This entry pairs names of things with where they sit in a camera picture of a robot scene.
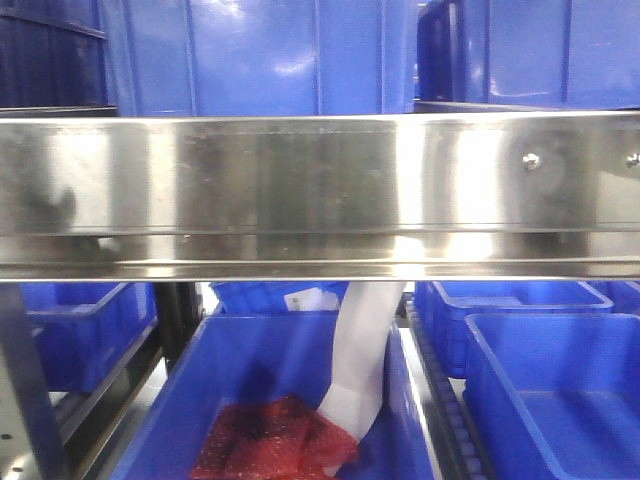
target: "screw head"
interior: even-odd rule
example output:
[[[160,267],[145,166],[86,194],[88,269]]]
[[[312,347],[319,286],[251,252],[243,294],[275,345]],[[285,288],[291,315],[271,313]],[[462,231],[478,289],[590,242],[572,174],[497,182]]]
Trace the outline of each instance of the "screw head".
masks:
[[[627,168],[640,165],[640,153],[633,153],[627,157]]]
[[[522,157],[522,164],[525,170],[531,171],[542,165],[542,159],[535,153],[527,153]]]

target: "metal post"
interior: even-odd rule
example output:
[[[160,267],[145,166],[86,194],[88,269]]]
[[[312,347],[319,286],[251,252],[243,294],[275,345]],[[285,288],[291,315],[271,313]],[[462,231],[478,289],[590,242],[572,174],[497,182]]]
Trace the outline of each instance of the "metal post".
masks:
[[[67,478],[51,408],[17,284],[0,284],[0,478]]]
[[[193,283],[156,283],[153,287],[160,341],[171,371],[199,323],[198,296]]]

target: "white label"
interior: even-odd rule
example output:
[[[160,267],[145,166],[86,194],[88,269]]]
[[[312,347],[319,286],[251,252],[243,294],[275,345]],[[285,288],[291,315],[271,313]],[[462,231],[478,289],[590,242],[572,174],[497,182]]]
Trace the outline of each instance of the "white label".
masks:
[[[284,296],[284,303],[290,312],[312,312],[339,310],[340,300],[333,292],[323,292],[318,287],[300,290]]]

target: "blue plastic bin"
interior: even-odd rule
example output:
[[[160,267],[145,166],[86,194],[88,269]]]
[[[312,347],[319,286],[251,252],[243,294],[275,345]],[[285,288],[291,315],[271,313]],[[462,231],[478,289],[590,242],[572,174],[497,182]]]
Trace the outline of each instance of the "blue plastic bin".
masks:
[[[415,0],[102,0],[123,115],[413,110]]]
[[[474,313],[611,312],[611,300],[585,282],[480,281],[433,282],[427,285],[427,307],[418,310],[424,328],[447,375],[465,378],[467,328]]]
[[[25,283],[50,391],[91,392],[156,317],[145,283]]]
[[[335,313],[205,320],[112,480],[188,478],[224,404],[294,393],[316,408],[331,381],[335,320]],[[360,444],[360,461],[338,472],[343,480],[433,479],[399,341],[391,335],[383,409]]]
[[[640,285],[637,282],[589,282],[613,302],[614,313],[640,315]]]
[[[282,313],[338,310],[349,282],[212,282],[210,285],[225,313]]]
[[[636,0],[440,0],[419,21],[421,98],[640,105]]]
[[[503,479],[640,478],[640,318],[473,315],[464,398]]]
[[[104,105],[94,0],[0,1],[0,107]]]

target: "white paper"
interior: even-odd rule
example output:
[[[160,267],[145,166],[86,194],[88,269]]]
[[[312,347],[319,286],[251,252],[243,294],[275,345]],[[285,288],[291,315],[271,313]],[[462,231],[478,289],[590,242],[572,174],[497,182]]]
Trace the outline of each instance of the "white paper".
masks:
[[[331,385],[318,412],[358,441],[382,406],[384,354],[404,282],[351,282],[333,339]]]

